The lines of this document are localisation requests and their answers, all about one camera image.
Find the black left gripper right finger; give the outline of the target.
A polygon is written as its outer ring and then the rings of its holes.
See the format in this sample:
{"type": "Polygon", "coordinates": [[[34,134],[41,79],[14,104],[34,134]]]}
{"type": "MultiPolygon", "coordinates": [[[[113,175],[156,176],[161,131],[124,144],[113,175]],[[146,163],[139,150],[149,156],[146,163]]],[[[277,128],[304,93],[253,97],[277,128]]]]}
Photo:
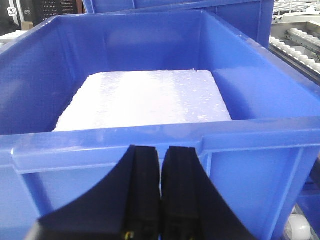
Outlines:
{"type": "Polygon", "coordinates": [[[161,174],[163,240],[254,240],[192,147],[171,146],[161,174]]]}

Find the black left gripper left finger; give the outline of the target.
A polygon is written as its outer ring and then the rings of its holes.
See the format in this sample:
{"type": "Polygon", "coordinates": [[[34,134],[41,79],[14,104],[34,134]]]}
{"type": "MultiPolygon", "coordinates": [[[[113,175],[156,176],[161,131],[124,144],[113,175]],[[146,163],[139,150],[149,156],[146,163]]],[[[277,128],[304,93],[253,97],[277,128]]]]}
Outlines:
{"type": "Polygon", "coordinates": [[[131,145],[94,187],[39,218],[27,240],[157,240],[160,164],[155,147],[131,145]]]}

